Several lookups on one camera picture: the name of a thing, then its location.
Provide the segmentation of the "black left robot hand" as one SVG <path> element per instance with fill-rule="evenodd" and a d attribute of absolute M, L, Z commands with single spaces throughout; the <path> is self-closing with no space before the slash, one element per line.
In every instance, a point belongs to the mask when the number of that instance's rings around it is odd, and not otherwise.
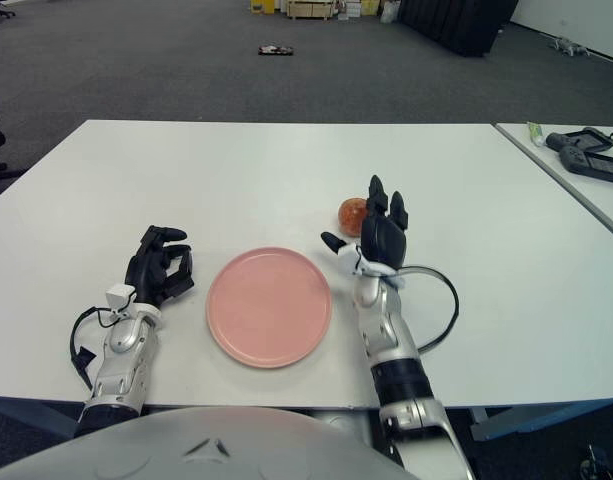
<path fill-rule="evenodd" d="M 135 288 L 135 301 L 160 308 L 194 286 L 191 247 L 180 244 L 187 234 L 180 229 L 151 225 L 131 257 L 125 284 Z"/>

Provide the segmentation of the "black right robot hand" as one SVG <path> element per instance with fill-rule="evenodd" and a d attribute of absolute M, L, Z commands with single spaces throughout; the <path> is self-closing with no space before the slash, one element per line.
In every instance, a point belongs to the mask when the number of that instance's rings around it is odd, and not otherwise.
<path fill-rule="evenodd" d="M 354 275 L 394 275 L 405 259 L 408 213 L 402 195 L 388 197 L 377 175 L 370 180 L 367 214 L 362 220 L 360 244 L 348 243 L 330 232 L 320 237 L 343 269 Z"/>

